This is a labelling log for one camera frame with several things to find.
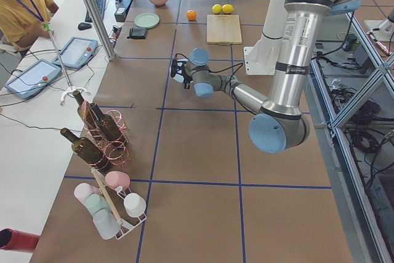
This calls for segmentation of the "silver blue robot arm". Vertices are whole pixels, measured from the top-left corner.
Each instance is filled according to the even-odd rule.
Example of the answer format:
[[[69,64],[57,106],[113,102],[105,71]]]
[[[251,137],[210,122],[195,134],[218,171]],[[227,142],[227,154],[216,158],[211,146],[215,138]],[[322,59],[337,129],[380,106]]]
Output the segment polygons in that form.
[[[253,111],[249,136],[259,150],[279,153],[298,146],[310,131],[299,103],[321,21],[326,15],[353,12],[360,4],[361,0],[284,0],[287,16],[282,21],[283,35],[268,96],[233,75],[211,71],[208,53],[202,48],[194,49],[186,61],[173,59],[171,77],[181,76],[184,88],[193,87],[200,98],[222,91]]]

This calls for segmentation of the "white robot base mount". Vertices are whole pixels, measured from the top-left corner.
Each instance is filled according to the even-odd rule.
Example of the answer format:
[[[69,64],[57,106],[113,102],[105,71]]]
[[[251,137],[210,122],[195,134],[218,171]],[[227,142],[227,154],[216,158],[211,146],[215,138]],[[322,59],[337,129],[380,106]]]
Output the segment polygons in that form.
[[[252,47],[244,48],[247,75],[273,75],[282,43],[295,32],[297,17],[289,16],[285,0],[270,0],[262,35]]]

